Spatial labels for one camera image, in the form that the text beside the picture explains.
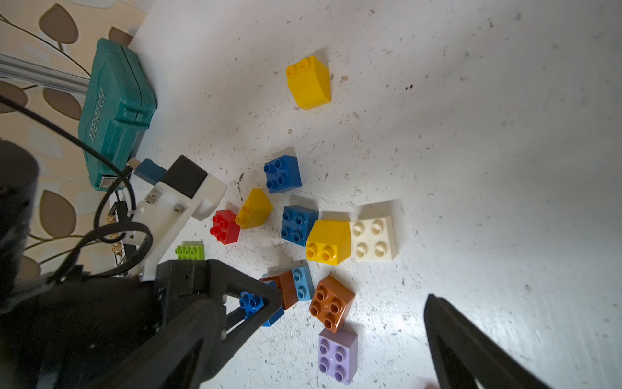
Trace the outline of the light blue lego brick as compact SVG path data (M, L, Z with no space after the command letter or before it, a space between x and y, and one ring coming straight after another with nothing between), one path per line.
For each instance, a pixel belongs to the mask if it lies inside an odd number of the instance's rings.
M315 289L314 282L312 280L309 270L309 264L307 261L300 260L292 264L287 264L280 267L272 267L268 270L267 273L263 274L262 277L273 272L286 270L291 270L293 273L293 280L296 285L296 291L299 301L310 301L314 296Z

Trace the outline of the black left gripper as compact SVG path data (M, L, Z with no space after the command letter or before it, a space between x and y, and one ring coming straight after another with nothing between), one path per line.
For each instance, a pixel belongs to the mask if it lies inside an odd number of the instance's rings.
M66 281L1 317L3 388L78 388L153 337L161 320L151 282Z

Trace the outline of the blue square lego brick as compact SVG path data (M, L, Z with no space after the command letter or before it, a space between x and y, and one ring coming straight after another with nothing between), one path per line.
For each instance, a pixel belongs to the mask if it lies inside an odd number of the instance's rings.
M264 300L257 295L252 293L242 292L241 297L239 299L240 308L243 309L245 313L245 320L249 320L254 314L256 314L260 309L264 307ZM263 326L271 327L277 320L279 320L284 315L283 307L268 319Z

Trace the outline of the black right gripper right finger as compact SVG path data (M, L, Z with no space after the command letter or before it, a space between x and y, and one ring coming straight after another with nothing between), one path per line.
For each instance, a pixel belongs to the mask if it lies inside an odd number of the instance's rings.
M547 387L445 298L428 296L424 325L439 387Z

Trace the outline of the brown lego brick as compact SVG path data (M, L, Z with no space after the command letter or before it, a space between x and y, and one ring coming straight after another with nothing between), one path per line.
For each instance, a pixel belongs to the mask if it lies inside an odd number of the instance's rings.
M282 303L285 311L298 303L299 298L297 296L296 285L291 270L273 272L260 278L260 280L264 283L269 283L270 281L275 282L276 287L280 289L282 293Z

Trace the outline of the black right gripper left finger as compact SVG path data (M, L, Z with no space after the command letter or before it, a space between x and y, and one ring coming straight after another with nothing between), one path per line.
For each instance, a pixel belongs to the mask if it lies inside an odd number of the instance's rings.
M155 292L160 330L94 388L197 388L214 378L244 343L281 307L282 293L215 259L159 264ZM264 301L249 319L228 313L224 298L250 293Z

